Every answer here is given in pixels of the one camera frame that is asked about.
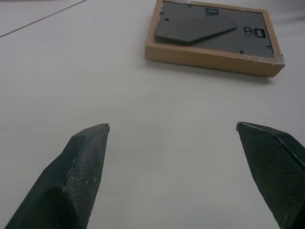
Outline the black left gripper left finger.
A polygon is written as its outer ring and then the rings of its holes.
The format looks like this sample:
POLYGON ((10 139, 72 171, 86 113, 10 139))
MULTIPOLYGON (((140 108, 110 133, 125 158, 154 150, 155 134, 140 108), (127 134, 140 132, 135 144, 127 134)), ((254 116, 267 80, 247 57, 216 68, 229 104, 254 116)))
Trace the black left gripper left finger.
POLYGON ((8 229, 85 229, 102 178, 109 124, 75 134, 40 174, 8 229))

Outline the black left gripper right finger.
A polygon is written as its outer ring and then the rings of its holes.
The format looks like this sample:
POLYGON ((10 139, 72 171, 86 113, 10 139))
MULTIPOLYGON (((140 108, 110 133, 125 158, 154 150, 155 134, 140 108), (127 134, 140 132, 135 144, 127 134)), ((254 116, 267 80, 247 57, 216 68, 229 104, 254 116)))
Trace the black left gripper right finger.
POLYGON ((290 134, 238 122, 254 182, 281 229, 305 227, 305 148, 290 134))

